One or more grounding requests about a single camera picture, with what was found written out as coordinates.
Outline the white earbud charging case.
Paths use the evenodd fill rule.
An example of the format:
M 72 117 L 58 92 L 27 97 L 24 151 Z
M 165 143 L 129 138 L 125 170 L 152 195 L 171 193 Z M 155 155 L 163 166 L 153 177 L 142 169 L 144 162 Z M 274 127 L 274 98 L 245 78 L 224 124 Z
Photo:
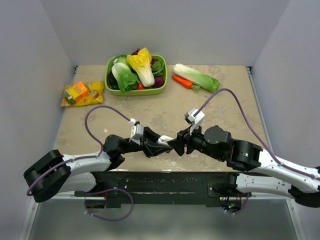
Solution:
M 162 135 L 158 138 L 157 143 L 161 145 L 166 145 L 168 146 L 168 142 L 174 140 L 173 137 L 167 136 L 167 135 Z

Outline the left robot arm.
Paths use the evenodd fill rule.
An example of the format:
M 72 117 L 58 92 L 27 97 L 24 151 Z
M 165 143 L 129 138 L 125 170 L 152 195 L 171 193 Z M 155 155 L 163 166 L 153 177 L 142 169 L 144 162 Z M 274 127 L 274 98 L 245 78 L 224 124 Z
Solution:
M 24 172 L 29 187 L 26 194 L 37 203 L 66 192 L 82 191 L 99 196 L 104 184 L 95 179 L 95 172 L 116 169 L 124 162 L 126 153 L 143 152 L 150 158 L 170 152 L 172 148 L 168 142 L 171 140 L 172 137 L 159 135 L 138 124 L 132 127 L 129 138 L 109 135 L 98 152 L 68 155 L 51 150 Z

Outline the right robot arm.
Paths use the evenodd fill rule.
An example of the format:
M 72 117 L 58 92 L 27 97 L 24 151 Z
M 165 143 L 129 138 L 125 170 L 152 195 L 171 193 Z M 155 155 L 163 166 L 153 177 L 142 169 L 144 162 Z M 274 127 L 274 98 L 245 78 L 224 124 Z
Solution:
M 306 167 L 273 157 L 259 145 L 233 139 L 230 132 L 217 125 L 204 133 L 200 128 L 182 130 L 175 139 L 168 141 L 168 145 L 180 156 L 197 150 L 238 171 L 234 179 L 222 185 L 227 196 L 233 197 L 238 192 L 260 192 L 291 198 L 305 207 L 320 206 L 318 167 Z

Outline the green plastic basket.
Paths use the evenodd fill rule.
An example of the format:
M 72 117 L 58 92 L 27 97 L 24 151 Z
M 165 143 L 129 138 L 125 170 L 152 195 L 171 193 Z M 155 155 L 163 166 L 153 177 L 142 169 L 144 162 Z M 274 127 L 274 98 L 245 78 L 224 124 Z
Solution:
M 126 92 L 121 92 L 118 89 L 112 89 L 111 85 L 108 80 L 108 74 L 112 69 L 113 62 L 118 56 L 113 56 L 112 58 L 109 59 L 107 63 L 107 67 L 105 69 L 105 77 L 104 77 L 104 85 L 105 88 L 113 95 L 115 96 L 127 96 L 127 97 L 134 97 L 134 96 L 152 96 L 152 95 L 158 95 L 160 94 L 166 87 L 166 84 L 168 82 L 168 69 L 167 69 L 167 63 L 166 60 L 163 56 L 157 55 L 157 54 L 151 54 L 152 58 L 158 59 L 160 63 L 163 64 L 163 70 L 161 72 L 161 76 L 164 80 L 163 86 L 159 88 L 148 88 L 148 89 L 138 89 L 138 90 L 131 90 L 131 91 L 126 91 Z

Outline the orange toy carrot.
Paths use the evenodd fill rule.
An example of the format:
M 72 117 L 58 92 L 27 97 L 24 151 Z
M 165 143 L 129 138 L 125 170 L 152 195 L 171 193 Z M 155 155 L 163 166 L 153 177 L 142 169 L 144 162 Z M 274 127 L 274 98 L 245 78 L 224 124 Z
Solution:
M 177 75 L 172 75 L 171 76 L 172 79 L 174 81 L 176 81 L 177 83 L 179 83 L 180 85 L 182 85 L 183 87 L 187 88 L 187 89 L 192 89 L 194 90 L 196 93 L 199 92 L 200 90 L 200 86 L 198 85 L 195 85 L 194 83 L 192 83 L 190 80 L 187 80 L 187 79 L 184 79 L 180 76 L 177 76 Z

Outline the purple onion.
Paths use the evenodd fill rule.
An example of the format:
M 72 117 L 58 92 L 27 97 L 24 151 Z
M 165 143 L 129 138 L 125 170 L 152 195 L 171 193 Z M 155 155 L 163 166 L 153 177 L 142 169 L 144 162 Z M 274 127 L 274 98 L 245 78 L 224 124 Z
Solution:
M 154 78 L 154 85 L 152 86 L 154 89 L 160 88 L 164 85 L 165 81 L 162 76 L 156 76 Z

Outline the napa cabbage on table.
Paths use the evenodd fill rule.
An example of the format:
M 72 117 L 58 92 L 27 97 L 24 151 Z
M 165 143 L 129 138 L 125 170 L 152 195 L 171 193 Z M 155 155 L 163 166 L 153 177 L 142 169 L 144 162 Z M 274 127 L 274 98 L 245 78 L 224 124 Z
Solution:
M 211 93 L 217 91 L 220 86 L 220 82 L 216 78 L 206 75 L 187 65 L 177 63 L 173 67 L 173 72 L 175 75 L 182 77 Z

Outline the green lettuce in basket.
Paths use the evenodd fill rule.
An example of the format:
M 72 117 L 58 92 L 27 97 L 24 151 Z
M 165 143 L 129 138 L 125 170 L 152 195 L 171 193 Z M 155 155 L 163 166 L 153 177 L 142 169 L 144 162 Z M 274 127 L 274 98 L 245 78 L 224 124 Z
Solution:
M 122 93 L 135 90 L 140 83 L 138 76 L 132 73 L 131 69 L 122 62 L 115 63 L 111 68 L 111 72 Z

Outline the yellow snack bag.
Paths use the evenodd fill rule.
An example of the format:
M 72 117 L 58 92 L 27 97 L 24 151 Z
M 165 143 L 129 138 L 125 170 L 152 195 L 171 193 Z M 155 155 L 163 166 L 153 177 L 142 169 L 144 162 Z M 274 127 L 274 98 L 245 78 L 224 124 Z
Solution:
M 87 84 L 87 86 L 91 90 L 91 93 L 88 96 L 84 97 L 79 102 L 77 102 L 75 104 L 71 104 L 70 102 L 68 102 L 68 100 L 64 96 L 64 91 L 74 84 L 66 85 L 64 88 L 64 91 L 63 91 L 62 101 L 60 104 L 61 107 L 65 107 L 65 108 L 66 107 L 81 107 L 81 106 L 87 106 L 87 105 L 100 104 L 103 102 L 104 84 L 102 81 L 83 82 L 83 83 Z

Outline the dark green leafy vegetable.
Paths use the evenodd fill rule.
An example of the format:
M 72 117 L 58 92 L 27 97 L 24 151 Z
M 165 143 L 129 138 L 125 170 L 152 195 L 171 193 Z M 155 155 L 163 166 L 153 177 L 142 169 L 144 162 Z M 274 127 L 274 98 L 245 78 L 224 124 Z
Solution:
M 159 76 L 164 69 L 165 65 L 162 61 L 154 61 L 151 65 L 152 74 L 154 76 Z

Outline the yellow napa cabbage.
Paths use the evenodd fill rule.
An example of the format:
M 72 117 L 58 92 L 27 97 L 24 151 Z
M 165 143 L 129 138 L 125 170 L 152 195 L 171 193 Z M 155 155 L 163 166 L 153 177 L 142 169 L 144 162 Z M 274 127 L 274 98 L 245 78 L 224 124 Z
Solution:
M 145 88 L 154 85 L 155 79 L 151 69 L 152 57 L 146 47 L 140 49 L 137 55 L 127 55 L 126 60 L 137 73 L 140 82 Z

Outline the orange juice box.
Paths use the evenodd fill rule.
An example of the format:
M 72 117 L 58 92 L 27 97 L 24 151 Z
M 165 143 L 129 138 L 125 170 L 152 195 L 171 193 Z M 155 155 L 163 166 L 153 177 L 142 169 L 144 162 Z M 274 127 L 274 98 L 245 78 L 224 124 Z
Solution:
M 75 104 L 80 100 L 82 100 L 83 98 L 87 97 L 91 93 L 92 91 L 88 87 L 88 85 L 80 81 L 72 85 L 71 87 L 67 88 L 64 91 L 64 96 L 66 97 L 69 103 Z

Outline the round green cabbage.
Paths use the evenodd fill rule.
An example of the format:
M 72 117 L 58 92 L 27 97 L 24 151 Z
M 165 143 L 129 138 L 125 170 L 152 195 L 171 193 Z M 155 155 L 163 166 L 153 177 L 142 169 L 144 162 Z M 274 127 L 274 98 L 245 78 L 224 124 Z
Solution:
M 127 57 L 126 56 L 118 56 L 113 60 L 113 65 L 117 64 L 117 63 L 122 63 L 127 65 L 128 67 L 130 67 L 130 64 L 127 61 Z

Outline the dark red grapes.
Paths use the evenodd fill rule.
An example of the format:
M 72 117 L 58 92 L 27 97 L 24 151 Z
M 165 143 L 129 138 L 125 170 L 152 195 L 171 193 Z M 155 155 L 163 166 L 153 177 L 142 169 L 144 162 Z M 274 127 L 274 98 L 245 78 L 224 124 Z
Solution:
M 138 53 L 139 53 L 139 51 L 140 51 L 141 49 L 140 48 L 138 48 L 136 51 L 134 51 L 133 53 L 131 53 L 131 55 L 132 56 L 134 56 L 134 55 L 137 55 Z

